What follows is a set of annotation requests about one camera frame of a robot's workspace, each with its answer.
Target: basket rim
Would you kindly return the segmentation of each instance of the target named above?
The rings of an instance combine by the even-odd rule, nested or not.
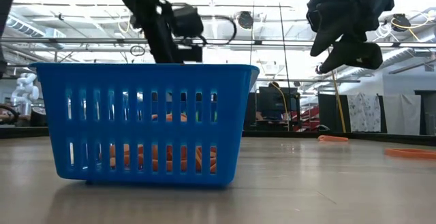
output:
[[[45,63],[38,62],[32,63],[29,67],[117,67],[117,68],[135,68],[141,66],[141,68],[149,67],[150,69],[165,68],[165,69],[180,69],[180,68],[196,68],[196,69],[215,69],[215,68],[226,68],[226,69],[251,69],[253,71],[260,71],[259,67],[249,64],[150,64],[150,63]]]

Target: floor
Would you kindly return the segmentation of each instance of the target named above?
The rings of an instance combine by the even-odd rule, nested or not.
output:
[[[435,223],[436,161],[385,147],[410,146],[244,138],[230,187],[195,190],[63,180],[48,138],[0,140],[0,223]]]

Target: orange ring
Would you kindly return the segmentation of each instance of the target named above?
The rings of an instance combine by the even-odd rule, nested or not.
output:
[[[413,148],[387,148],[385,149],[384,153],[391,157],[436,160],[436,150],[423,150],[423,149],[413,149]]]

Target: white curtain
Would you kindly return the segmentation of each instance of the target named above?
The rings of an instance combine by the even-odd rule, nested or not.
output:
[[[347,95],[352,132],[380,132],[382,110],[376,95]]]
[[[383,103],[389,134],[420,134],[420,95],[385,95]]]

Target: orange object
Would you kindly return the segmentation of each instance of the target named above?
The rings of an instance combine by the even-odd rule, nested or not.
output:
[[[158,170],[158,152],[157,145],[152,145],[152,169],[153,171]],[[172,171],[172,146],[166,146],[166,168],[168,172]],[[217,169],[217,148],[211,147],[211,173],[216,174]],[[128,144],[124,145],[124,165],[129,167],[130,165],[130,148]],[[138,167],[141,168],[144,165],[144,147],[141,145],[138,147]],[[110,146],[110,167],[115,167],[115,145]],[[181,148],[181,170],[182,172],[187,171],[187,147],[182,146]],[[196,147],[196,172],[201,172],[202,170],[202,148],[200,146]]]
[[[423,150],[413,148],[387,148],[384,153],[392,157],[408,159],[436,159],[436,150]]]
[[[151,115],[151,120],[154,120],[154,119],[156,119],[156,118],[157,118],[157,114],[153,114],[153,115]],[[166,120],[167,120],[167,121],[172,121],[172,114],[167,114],[167,115],[166,115]],[[187,121],[187,117],[186,117],[185,114],[181,114],[181,116],[180,116],[180,121],[182,121],[182,122],[186,122],[186,121]]]
[[[320,142],[348,142],[348,138],[331,135],[320,135],[318,140]]]

